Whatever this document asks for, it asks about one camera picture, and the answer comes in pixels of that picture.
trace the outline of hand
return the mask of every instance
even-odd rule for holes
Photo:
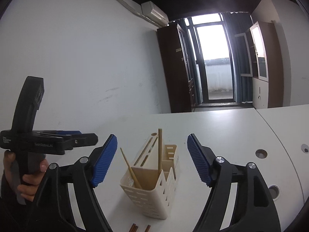
[[[3,158],[4,174],[11,188],[12,188],[12,173],[10,171],[10,168],[14,160],[15,160],[15,153],[9,150],[4,152],[4,158]],[[23,181],[31,184],[30,186],[22,185],[22,184],[18,185],[17,190],[21,192],[21,196],[23,198],[29,201],[33,201],[34,195],[37,192],[39,184],[47,170],[48,165],[49,164],[47,160],[44,159],[40,162],[40,171],[34,174],[25,174],[23,176]]]

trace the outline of wooden cabinet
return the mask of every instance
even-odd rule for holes
[[[248,44],[253,73],[253,106],[256,109],[283,104],[283,65],[275,25],[256,22],[250,28]]]
[[[196,99],[184,32],[179,25],[170,25],[157,33],[171,112],[191,112]]]

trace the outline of glass cabinet door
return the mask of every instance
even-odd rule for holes
[[[251,28],[251,33],[252,33],[252,38],[253,38],[254,46],[256,50],[256,59],[257,59],[259,79],[268,81],[266,53],[265,53],[262,34],[261,34],[258,23],[256,23]]]

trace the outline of air conditioner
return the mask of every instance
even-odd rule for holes
[[[145,17],[148,17],[152,21],[161,25],[162,27],[167,26],[168,18],[167,15],[159,9],[153,2],[142,3],[142,11]]]

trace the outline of bamboo skewer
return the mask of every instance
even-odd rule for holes
[[[158,177],[162,171],[162,129],[158,130]]]
[[[137,178],[136,178],[136,176],[135,176],[135,174],[134,174],[134,172],[133,172],[133,170],[132,170],[132,168],[131,168],[131,166],[130,166],[130,164],[129,164],[129,162],[128,162],[126,156],[125,156],[125,154],[123,153],[122,148],[120,148],[120,150],[121,150],[121,152],[122,152],[123,158],[125,159],[125,161],[126,161],[126,163],[127,163],[127,165],[128,165],[128,168],[129,168],[129,171],[130,171],[130,173],[131,173],[131,176],[132,176],[132,178],[133,178],[133,180],[134,180],[135,186],[136,186],[137,188],[142,189],[142,187],[141,187],[140,183],[138,182],[138,180],[137,180]]]

